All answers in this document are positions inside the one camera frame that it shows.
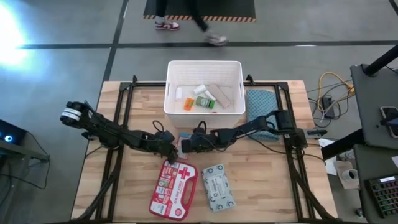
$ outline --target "red first aid kit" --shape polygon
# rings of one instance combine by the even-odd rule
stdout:
[[[192,203],[198,171],[194,166],[183,162],[170,164],[163,163],[157,180],[149,211],[160,217],[181,221],[187,215]],[[192,182],[190,195],[185,195],[187,184]],[[184,203],[184,197],[189,196],[188,203]]]

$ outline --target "orange bottle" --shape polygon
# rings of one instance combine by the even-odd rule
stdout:
[[[188,98],[185,100],[184,109],[185,109],[185,110],[191,110],[194,101],[195,101],[194,99],[188,97]]]

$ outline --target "keyboard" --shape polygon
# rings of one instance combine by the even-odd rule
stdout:
[[[398,216],[398,175],[365,181],[381,218]]]

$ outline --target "person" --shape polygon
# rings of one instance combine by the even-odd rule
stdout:
[[[223,35],[212,32],[208,24],[202,19],[198,10],[197,0],[184,0],[187,9],[190,11],[192,19],[197,23],[201,31],[205,34],[205,39],[209,44],[222,46],[227,43],[227,38]],[[156,0],[155,28],[158,30],[179,30],[180,25],[165,18],[168,0]]]

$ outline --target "red cross symbol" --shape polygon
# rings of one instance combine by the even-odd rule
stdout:
[[[186,176],[189,176],[189,175],[190,175],[190,173],[187,172],[187,170],[188,170],[188,168],[184,167],[183,170],[180,170],[180,171],[178,172],[178,174],[181,174],[183,180],[185,180],[185,177],[186,177]]]

